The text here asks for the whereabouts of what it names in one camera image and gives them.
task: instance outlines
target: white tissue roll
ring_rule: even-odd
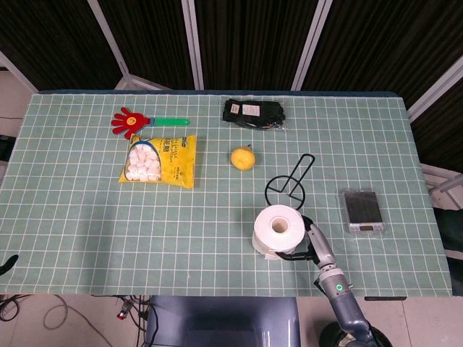
[[[304,221],[299,212],[285,205],[273,205],[255,219],[252,245],[266,259],[280,260],[275,252],[294,252],[304,235]]]

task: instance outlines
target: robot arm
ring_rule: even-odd
[[[312,220],[305,216],[302,218],[310,240],[308,251],[277,254],[285,260],[312,260],[320,269],[320,275],[314,284],[330,301],[341,329],[356,339],[348,346],[376,347],[377,343],[371,333],[370,323],[365,319],[344,273],[336,266],[336,258],[326,237]]]

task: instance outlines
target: gray floor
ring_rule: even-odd
[[[9,72],[0,72],[0,116],[22,117],[30,93]],[[0,134],[16,136],[20,120],[0,122]],[[114,347],[135,347],[137,330],[130,319],[116,318],[121,302],[114,298],[63,296],[71,307],[81,311]],[[463,346],[463,298],[408,298],[405,301],[369,301],[359,298],[366,317],[382,330],[395,347]],[[37,295],[26,298],[18,317],[0,324],[0,346],[107,346],[88,323],[69,311],[66,322],[56,330],[43,326],[43,316],[60,304],[54,296]],[[334,320],[324,298],[298,298],[301,341],[305,347],[316,347],[321,329]],[[61,322],[63,309],[48,316],[47,325]]]

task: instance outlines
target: green grid tablecloth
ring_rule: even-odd
[[[320,295],[314,264],[267,261],[251,244],[266,182],[309,152],[317,160],[300,212],[326,234],[355,294],[451,293],[401,98],[268,97],[283,103],[285,132],[223,124],[224,98],[34,95],[0,192],[0,260],[20,256],[0,277],[0,292]],[[197,135],[193,190],[117,183],[127,141],[112,134],[110,120],[122,106],[191,120],[141,135]],[[229,153],[249,144],[256,166],[238,171]],[[345,231],[339,192],[346,188],[377,192],[382,239]]]

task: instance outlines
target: green clapper handle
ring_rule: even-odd
[[[186,127],[190,120],[186,118],[151,117],[151,127]]]

